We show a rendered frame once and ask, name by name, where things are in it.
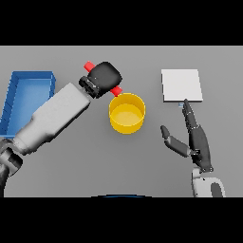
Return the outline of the pale square measuring scale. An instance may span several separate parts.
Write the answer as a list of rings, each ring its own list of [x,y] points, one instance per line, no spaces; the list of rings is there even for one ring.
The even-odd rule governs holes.
[[[165,103],[203,102],[197,69],[163,69],[161,84]]]

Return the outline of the blue tray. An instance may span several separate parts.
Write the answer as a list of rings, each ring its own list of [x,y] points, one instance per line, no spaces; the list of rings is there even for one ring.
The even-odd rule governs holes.
[[[52,71],[12,71],[0,118],[0,138],[13,139],[55,93]]]

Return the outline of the yellow bowl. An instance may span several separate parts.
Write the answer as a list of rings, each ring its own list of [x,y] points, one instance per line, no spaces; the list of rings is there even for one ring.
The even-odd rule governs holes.
[[[117,132],[130,135],[141,129],[146,106],[141,97],[133,93],[121,93],[108,106],[110,124]]]

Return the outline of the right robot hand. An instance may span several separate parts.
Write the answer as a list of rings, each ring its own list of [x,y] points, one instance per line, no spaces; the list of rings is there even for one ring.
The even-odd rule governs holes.
[[[190,157],[201,173],[213,172],[211,164],[210,147],[206,134],[200,124],[196,122],[194,111],[187,99],[183,102],[182,114],[185,119],[189,144],[172,136],[166,126],[162,125],[160,131],[165,145],[184,158]]]

